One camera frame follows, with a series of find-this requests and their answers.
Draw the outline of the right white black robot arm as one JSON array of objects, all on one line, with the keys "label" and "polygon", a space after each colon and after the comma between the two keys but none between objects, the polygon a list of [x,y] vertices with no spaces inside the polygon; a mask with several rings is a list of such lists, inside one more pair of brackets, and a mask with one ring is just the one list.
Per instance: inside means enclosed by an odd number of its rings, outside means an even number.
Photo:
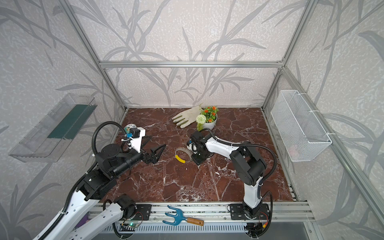
[{"label": "right white black robot arm", "polygon": [[231,160],[238,177],[244,183],[243,209],[249,219],[256,218],[263,200],[261,187],[267,164],[261,157],[256,146],[250,143],[233,143],[214,137],[204,136],[194,132],[187,142],[187,148],[193,152],[192,159],[199,165],[213,154],[224,156]]}]

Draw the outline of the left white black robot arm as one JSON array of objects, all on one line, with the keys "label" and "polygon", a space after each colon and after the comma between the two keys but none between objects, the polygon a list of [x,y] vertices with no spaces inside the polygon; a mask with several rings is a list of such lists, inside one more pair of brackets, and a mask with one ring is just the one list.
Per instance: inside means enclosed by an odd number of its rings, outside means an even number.
[{"label": "left white black robot arm", "polygon": [[99,167],[81,177],[72,187],[63,209],[36,236],[37,240],[91,240],[120,219],[131,219],[138,209],[134,200],[123,194],[105,210],[79,228],[76,225],[117,184],[117,179],[139,162],[157,163],[166,145],[146,151],[127,153],[110,144],[96,154]]}]

